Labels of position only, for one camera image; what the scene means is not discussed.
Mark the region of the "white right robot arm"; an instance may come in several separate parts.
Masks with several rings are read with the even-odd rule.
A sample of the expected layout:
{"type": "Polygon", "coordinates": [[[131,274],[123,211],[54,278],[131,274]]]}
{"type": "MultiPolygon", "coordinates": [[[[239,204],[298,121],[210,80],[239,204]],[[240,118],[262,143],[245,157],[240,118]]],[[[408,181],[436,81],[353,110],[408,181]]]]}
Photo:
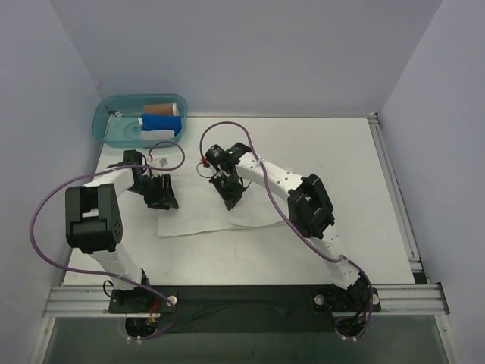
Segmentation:
{"type": "Polygon", "coordinates": [[[202,157],[202,164],[215,172],[209,182],[228,210],[242,199],[246,190],[243,180],[265,188],[277,214],[310,250],[325,261],[332,284],[339,288],[336,291],[339,307],[351,311],[363,300],[369,305],[376,303],[377,294],[370,279],[347,257],[336,229],[333,203],[319,176],[294,174],[256,158],[243,143],[236,143],[226,150],[218,144],[213,145],[202,157]]]}

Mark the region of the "white terry towel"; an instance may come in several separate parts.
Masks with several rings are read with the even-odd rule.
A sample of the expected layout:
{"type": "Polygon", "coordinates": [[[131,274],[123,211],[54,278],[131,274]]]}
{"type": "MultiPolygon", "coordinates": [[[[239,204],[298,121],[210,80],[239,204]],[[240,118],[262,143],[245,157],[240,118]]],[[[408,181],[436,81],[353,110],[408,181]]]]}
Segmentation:
{"type": "Polygon", "coordinates": [[[158,213],[160,238],[262,228],[283,222],[264,188],[256,184],[243,193],[241,201],[231,210],[225,207],[216,189],[196,173],[176,174],[172,184],[179,207],[158,213]]]}

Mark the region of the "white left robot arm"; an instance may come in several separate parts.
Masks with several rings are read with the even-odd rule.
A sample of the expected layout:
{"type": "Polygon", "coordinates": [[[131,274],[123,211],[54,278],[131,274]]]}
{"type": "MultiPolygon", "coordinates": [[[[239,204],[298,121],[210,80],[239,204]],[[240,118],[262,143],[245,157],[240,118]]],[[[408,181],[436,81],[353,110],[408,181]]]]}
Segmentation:
{"type": "Polygon", "coordinates": [[[177,209],[171,176],[161,172],[163,158],[153,165],[135,149],[123,152],[121,162],[109,165],[82,186],[65,191],[65,223],[68,245],[96,260],[104,272],[113,273],[111,298],[145,312],[153,303],[149,279],[122,245],[124,227],[118,197],[125,192],[143,198],[150,209],[177,209]]]}

